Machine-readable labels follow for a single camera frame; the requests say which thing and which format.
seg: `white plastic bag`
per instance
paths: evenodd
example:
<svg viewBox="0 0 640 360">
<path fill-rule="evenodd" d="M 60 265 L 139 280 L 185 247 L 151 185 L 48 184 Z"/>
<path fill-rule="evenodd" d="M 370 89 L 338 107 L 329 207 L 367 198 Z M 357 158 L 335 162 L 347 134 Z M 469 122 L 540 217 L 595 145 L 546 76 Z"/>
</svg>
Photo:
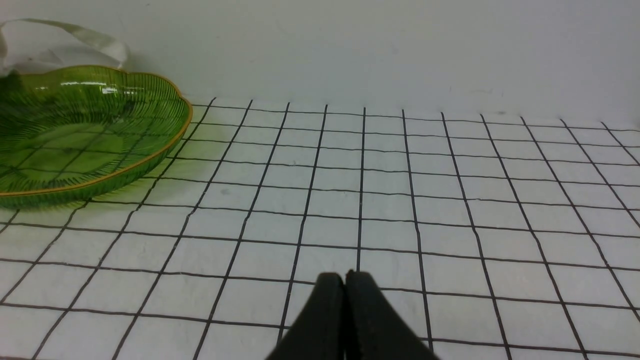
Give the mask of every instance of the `white plastic bag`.
<svg viewBox="0 0 640 360">
<path fill-rule="evenodd" d="M 30 22 L 60 28 L 71 34 L 80 42 L 88 45 L 93 50 L 104 54 L 115 61 L 116 68 L 125 69 L 129 60 L 129 48 L 127 45 L 109 35 L 99 33 L 94 30 L 83 28 L 82 26 L 67 24 L 66 22 L 40 20 L 40 19 L 14 19 L 0 22 L 0 77 L 7 76 L 13 69 L 24 72 L 47 72 L 61 67 L 68 66 L 53 51 L 47 50 L 36 56 L 32 56 L 27 63 L 5 64 L 7 56 L 7 43 L 2 34 L 2 28 L 11 22 Z"/>
</svg>

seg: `gold rim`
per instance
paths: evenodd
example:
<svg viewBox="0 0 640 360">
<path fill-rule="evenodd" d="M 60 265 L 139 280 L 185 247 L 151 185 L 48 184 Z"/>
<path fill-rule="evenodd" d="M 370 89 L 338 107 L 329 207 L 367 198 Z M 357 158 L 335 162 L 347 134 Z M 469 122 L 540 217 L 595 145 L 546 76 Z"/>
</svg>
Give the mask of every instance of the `gold rim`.
<svg viewBox="0 0 640 360">
<path fill-rule="evenodd" d="M 138 161 L 137 163 L 135 163 L 133 165 L 129 165 L 128 167 L 125 167 L 125 168 L 120 169 L 118 171 L 112 172 L 109 175 L 105 175 L 105 176 L 102 176 L 102 177 L 99 177 L 97 179 L 93 179 L 91 181 L 87 181 L 87 182 L 81 183 L 81 184 L 64 186 L 64 187 L 61 187 L 61 188 L 33 190 L 33 191 L 30 191 L 30 192 L 13 192 L 13 193 L 1 193 L 0 192 L 0 197 L 23 196 L 23 195 L 35 195 L 35 194 L 41 194 L 41 193 L 62 192 L 62 191 L 67 191 L 67 190 L 84 188 L 86 186 L 90 186 L 90 185 L 93 185 L 95 183 L 99 183 L 101 181 L 105 181 L 107 179 L 111 179 L 112 177 L 120 175 L 123 172 L 127 172 L 127 171 L 131 170 L 132 168 L 136 168 L 136 167 L 138 167 L 138 166 L 140 166 L 140 165 L 152 160 L 153 158 L 159 156 L 162 152 L 164 152 L 167 149 L 169 149 L 173 144 L 175 144 L 176 142 L 179 142 L 180 139 L 182 138 L 182 135 L 184 135 L 184 133 L 187 131 L 187 127 L 189 126 L 189 124 L 191 123 L 191 119 L 193 118 L 193 105 L 191 105 L 191 103 L 182 96 L 182 93 L 180 92 L 180 89 L 178 89 L 178 87 L 173 83 L 173 81 L 165 78 L 164 76 L 153 74 L 151 72 L 126 72 L 126 71 L 123 71 L 123 70 L 120 70 L 120 69 L 116 69 L 114 67 L 102 66 L 102 65 L 76 65 L 76 66 L 69 66 L 69 67 L 65 67 L 65 68 L 62 68 L 62 69 L 56 69 L 56 70 L 44 72 L 42 74 L 21 74 L 20 76 L 43 76 L 43 75 L 46 75 L 46 74 L 50 74 L 52 72 L 61 71 L 61 70 L 64 70 L 64 69 L 78 68 L 78 67 L 102 67 L 102 68 L 105 68 L 105 69 L 115 70 L 117 72 L 121 72 L 121 73 L 127 74 L 127 75 L 132 75 L 132 74 L 151 75 L 151 76 L 155 76 L 157 78 L 160 78 L 162 80 L 165 80 L 167 83 L 169 83 L 169 85 L 171 85 L 173 87 L 173 89 L 175 90 L 176 94 L 178 95 L 178 98 L 181 99 L 182 101 L 184 101 L 187 104 L 187 106 L 189 107 L 189 116 L 187 117 L 187 120 L 184 122 L 184 125 L 182 126 L 180 131 L 165 146 L 163 146 L 162 149 L 154 152 L 150 156 L 147 156 L 146 158 Z"/>
</svg>

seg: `white ribbon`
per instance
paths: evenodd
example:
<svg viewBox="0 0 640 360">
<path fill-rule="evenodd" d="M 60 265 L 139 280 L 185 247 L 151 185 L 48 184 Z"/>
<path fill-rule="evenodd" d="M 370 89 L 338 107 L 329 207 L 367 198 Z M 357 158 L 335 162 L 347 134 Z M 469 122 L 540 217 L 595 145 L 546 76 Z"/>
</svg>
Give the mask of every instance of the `white ribbon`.
<svg viewBox="0 0 640 360">
<path fill-rule="evenodd" d="M 4 63 L 8 50 L 6 40 L 2 34 L 2 28 L 10 22 L 17 21 L 49 25 L 62 29 L 92 49 L 114 59 L 118 64 L 118 69 L 125 68 L 129 60 L 129 48 L 127 45 L 109 35 L 86 29 L 82 26 L 67 24 L 66 22 L 40 19 L 13 19 L 0 22 L 0 77 L 8 75 L 12 69 L 12 67 L 10 68 Z M 36 62 L 42 65 L 42 67 L 47 68 L 47 70 L 58 69 L 65 66 L 63 61 L 51 50 L 40 53 L 38 56 L 35 56 L 33 60 L 29 60 L 29 62 Z"/>
</svg>

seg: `green glass plate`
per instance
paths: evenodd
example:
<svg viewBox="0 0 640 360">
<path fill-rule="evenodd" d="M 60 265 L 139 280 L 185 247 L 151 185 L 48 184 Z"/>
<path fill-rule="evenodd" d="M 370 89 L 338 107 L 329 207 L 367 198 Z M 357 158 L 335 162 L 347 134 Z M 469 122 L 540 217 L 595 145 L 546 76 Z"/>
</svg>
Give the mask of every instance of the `green glass plate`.
<svg viewBox="0 0 640 360">
<path fill-rule="evenodd" d="M 193 109 L 153 74 L 77 66 L 0 79 L 0 207 L 86 200 L 145 175 Z"/>
</svg>

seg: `white backdrop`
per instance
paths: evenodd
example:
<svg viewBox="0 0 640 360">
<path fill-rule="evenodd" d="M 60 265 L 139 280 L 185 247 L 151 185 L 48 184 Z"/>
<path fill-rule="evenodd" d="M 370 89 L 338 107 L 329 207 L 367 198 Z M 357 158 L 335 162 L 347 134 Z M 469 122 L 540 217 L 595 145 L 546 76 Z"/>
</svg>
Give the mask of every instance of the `white backdrop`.
<svg viewBox="0 0 640 360">
<path fill-rule="evenodd" d="M 0 0 L 119 37 L 192 99 L 640 118 L 640 0 Z M 13 53 L 67 39 L 8 26 Z"/>
</svg>

